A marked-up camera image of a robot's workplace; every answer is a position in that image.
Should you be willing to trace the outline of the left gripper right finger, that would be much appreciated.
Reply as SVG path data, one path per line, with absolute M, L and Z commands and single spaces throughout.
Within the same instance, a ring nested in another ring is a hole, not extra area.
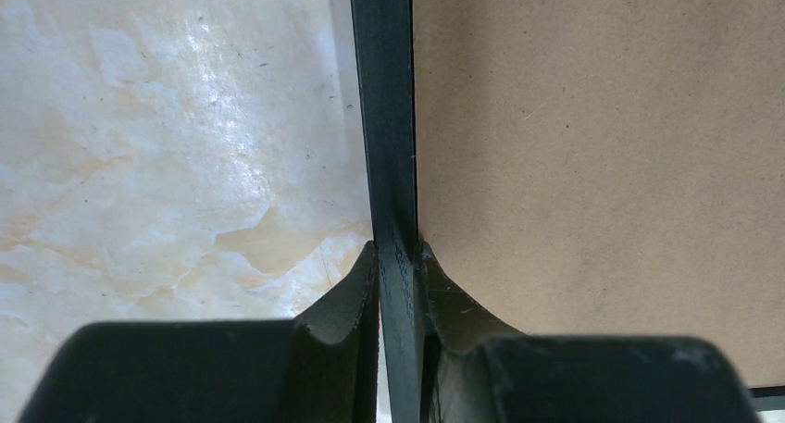
M 427 319 L 424 422 L 755 422 L 730 361 L 692 337 L 516 330 L 451 280 L 430 246 L 415 260 Z

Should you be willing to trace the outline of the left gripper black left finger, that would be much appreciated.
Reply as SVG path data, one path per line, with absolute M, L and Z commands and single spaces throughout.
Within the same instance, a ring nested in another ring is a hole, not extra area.
M 378 257 L 297 317 L 98 322 L 59 349 L 23 422 L 372 422 Z

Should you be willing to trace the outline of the black picture frame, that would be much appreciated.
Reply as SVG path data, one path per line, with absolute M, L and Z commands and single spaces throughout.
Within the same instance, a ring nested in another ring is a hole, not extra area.
M 418 247 L 422 243 L 429 246 L 430 244 L 421 234 L 418 213 L 414 2 L 351 0 L 351 3 L 368 162 L 372 228 L 380 259 L 380 306 L 392 420 L 424 422 L 420 418 L 420 405 L 427 319 L 421 304 L 415 260 Z M 468 295 L 494 314 L 446 271 L 445 273 Z M 768 386 L 748 385 L 735 364 L 717 345 L 697 336 L 634 333 L 531 334 L 512 327 L 534 336 L 673 336 L 692 337 L 709 342 L 730 361 L 742 385 L 752 395 L 752 403 L 758 416 L 755 422 L 760 420 L 763 412 L 771 408 L 773 399 L 781 395 L 784 389 L 784 381 Z

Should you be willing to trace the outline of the brown cardboard backing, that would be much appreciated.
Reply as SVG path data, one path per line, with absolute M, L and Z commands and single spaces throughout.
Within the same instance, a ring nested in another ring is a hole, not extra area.
M 419 227 L 531 334 L 784 381 L 784 0 L 413 0 Z

